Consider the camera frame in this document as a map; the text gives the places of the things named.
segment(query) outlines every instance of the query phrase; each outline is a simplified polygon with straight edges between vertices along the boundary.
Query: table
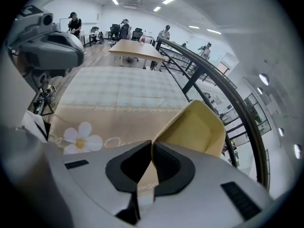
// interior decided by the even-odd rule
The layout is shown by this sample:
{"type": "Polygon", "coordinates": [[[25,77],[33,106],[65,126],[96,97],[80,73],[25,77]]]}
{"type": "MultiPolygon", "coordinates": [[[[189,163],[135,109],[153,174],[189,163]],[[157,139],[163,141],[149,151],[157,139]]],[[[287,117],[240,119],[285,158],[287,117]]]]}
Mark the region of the table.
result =
{"type": "Polygon", "coordinates": [[[95,35],[95,33],[89,33],[89,34],[80,35],[80,36],[83,36],[83,37],[84,37],[84,47],[86,47],[85,36],[89,36],[89,44],[90,44],[90,46],[91,46],[91,44],[92,44],[91,36],[92,36],[92,35],[95,35]]]}
{"type": "Polygon", "coordinates": [[[142,44],[135,40],[120,40],[111,49],[109,49],[109,52],[114,55],[114,65],[115,55],[121,56],[120,66],[123,65],[123,56],[139,57],[144,59],[143,69],[146,69],[147,60],[151,60],[157,63],[155,70],[159,71],[161,62],[165,60],[151,44],[142,44]]]}
{"type": "MultiPolygon", "coordinates": [[[[171,74],[137,68],[84,67],[63,93],[52,119],[49,142],[63,153],[119,148],[153,140],[188,103],[171,74]]],[[[152,164],[138,184],[146,202],[158,184],[152,164]]]]}

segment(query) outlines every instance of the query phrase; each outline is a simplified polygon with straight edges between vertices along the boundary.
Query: black shirt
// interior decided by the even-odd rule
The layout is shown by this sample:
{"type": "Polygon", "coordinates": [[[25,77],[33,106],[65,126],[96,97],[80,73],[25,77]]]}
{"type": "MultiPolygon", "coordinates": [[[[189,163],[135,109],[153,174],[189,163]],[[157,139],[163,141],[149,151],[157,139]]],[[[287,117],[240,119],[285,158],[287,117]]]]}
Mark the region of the black shirt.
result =
{"type": "MultiPolygon", "coordinates": [[[[81,19],[77,18],[75,20],[71,20],[68,24],[68,27],[72,29],[78,29],[81,26],[81,19]]],[[[74,35],[79,35],[80,34],[80,30],[76,31],[74,33],[74,35]]]]}

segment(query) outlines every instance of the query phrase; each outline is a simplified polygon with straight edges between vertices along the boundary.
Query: whiteboard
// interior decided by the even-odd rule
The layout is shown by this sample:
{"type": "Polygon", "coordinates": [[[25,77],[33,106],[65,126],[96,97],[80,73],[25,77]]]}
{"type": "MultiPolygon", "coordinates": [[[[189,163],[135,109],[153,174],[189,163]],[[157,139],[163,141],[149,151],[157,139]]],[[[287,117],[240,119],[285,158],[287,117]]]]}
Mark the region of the whiteboard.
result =
{"type": "Polygon", "coordinates": [[[68,24],[71,19],[66,18],[66,19],[60,19],[59,24],[60,24],[60,31],[67,32],[68,31],[68,24]]]}

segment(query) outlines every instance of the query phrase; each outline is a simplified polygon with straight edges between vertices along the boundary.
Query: white flower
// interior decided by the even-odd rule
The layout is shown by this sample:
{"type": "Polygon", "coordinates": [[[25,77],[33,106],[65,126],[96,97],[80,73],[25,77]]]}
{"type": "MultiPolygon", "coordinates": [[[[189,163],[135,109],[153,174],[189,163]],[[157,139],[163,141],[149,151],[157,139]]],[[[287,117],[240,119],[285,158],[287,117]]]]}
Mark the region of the white flower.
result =
{"type": "Polygon", "coordinates": [[[103,140],[98,135],[90,135],[92,126],[88,122],[83,122],[78,127],[78,132],[75,128],[68,128],[63,134],[64,139],[71,143],[64,148],[63,154],[76,154],[90,151],[101,150],[103,140]]]}

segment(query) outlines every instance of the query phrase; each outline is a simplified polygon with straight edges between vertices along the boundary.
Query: flower center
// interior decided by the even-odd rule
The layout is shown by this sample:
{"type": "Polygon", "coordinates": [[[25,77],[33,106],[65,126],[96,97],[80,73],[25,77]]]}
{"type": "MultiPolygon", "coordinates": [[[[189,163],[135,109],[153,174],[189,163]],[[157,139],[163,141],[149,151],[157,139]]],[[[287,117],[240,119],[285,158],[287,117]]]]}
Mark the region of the flower center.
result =
{"type": "Polygon", "coordinates": [[[84,139],[77,139],[76,140],[76,146],[77,148],[79,148],[80,150],[82,150],[85,147],[85,140],[84,139]]]}

